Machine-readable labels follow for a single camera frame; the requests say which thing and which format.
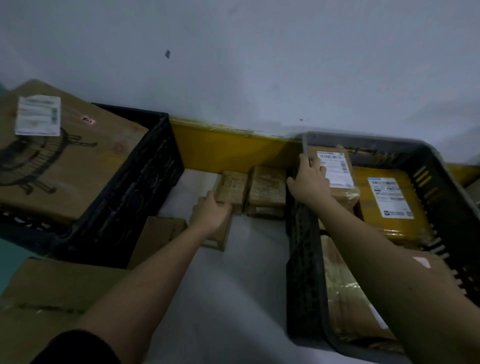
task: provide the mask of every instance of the floor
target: floor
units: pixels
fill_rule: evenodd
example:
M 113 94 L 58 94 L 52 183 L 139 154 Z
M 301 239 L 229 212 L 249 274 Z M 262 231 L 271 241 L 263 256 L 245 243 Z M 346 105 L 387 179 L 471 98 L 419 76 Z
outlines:
M 186 170 L 159 212 L 188 221 L 220 176 Z M 225 252 L 200 248 L 155 332 L 148 363 L 365 363 L 286 335 L 282 221 L 234 216 Z

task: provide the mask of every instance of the person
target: person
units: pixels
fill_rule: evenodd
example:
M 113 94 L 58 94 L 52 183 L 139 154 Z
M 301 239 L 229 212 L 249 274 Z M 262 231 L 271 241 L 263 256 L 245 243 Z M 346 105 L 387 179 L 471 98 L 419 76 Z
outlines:
M 478 307 L 335 201 L 319 159 L 310 166 L 301 154 L 298 175 L 287 185 L 322 220 L 413 363 L 479 361 Z M 200 198 L 189 228 L 119 282 L 32 363 L 141 363 L 196 251 L 227 213 L 228 206 L 218 206 L 213 192 Z

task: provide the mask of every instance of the wall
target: wall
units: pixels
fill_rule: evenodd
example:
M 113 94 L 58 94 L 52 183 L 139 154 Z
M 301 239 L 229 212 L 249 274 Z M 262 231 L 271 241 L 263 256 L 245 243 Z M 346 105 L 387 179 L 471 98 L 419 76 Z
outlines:
M 476 163 L 479 15 L 476 0 L 17 0 L 0 28 L 86 100 L 283 136 L 412 137 Z

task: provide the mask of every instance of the gray plastic crate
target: gray plastic crate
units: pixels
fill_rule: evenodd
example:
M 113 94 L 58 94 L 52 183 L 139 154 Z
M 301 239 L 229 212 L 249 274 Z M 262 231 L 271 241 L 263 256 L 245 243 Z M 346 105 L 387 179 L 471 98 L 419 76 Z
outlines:
M 353 166 L 399 169 L 410 176 L 435 239 L 425 248 L 448 264 L 461 280 L 460 288 L 480 306 L 480 212 L 456 182 L 439 153 L 429 144 L 409 139 L 309 132 L 307 146 L 342 146 Z M 291 256 L 287 264 L 287 330 L 299 345 L 324 347 L 376 363 L 410 363 L 390 354 L 337 338 L 330 326 L 322 247 L 317 217 L 287 198 Z

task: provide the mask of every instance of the black plastic crate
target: black plastic crate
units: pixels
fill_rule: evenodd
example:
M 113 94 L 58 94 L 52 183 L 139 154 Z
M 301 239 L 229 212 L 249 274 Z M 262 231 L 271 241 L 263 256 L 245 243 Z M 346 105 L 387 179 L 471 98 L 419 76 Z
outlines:
M 410 176 L 435 239 L 425 250 L 450 267 L 464 294 L 480 306 L 480 212 L 456 182 L 439 154 L 416 140 L 337 133 L 306 133 L 308 145 L 342 146 L 353 166 L 400 169 Z M 330 326 L 318 218 L 305 205 L 287 198 L 287 331 L 299 345 L 324 347 L 375 363 L 410 363 L 404 356 L 341 341 Z
M 70 225 L 11 211 L 0 237 L 39 255 L 125 268 L 149 215 L 156 215 L 184 166 L 168 114 L 98 105 L 149 129 L 80 219 Z

